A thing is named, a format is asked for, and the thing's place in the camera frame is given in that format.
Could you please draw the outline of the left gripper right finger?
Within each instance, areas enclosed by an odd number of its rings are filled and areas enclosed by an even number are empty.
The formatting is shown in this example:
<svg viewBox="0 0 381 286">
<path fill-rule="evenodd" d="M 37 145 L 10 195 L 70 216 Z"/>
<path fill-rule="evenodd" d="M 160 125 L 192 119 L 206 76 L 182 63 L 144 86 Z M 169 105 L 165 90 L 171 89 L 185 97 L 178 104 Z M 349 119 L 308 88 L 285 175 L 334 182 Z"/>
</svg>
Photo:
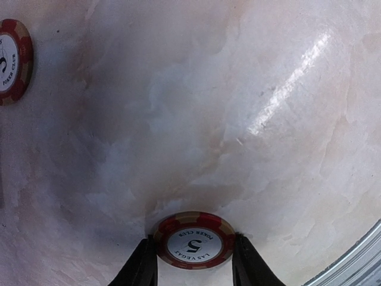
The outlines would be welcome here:
<svg viewBox="0 0 381 286">
<path fill-rule="evenodd" d="M 234 286 L 285 286 L 273 273 L 250 240 L 236 233 L 233 250 Z"/>
</svg>

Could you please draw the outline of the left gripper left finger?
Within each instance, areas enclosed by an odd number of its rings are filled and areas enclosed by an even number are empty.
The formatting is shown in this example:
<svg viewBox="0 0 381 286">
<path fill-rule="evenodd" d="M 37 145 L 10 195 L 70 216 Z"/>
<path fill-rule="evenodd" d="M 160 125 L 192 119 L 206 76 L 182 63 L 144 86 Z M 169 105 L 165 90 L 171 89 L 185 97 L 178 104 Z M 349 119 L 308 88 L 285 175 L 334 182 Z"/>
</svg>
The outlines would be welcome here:
<svg viewBox="0 0 381 286">
<path fill-rule="evenodd" d="M 108 286 L 157 286 L 158 264 L 155 240 L 152 235 L 144 238 L 117 276 Z"/>
</svg>

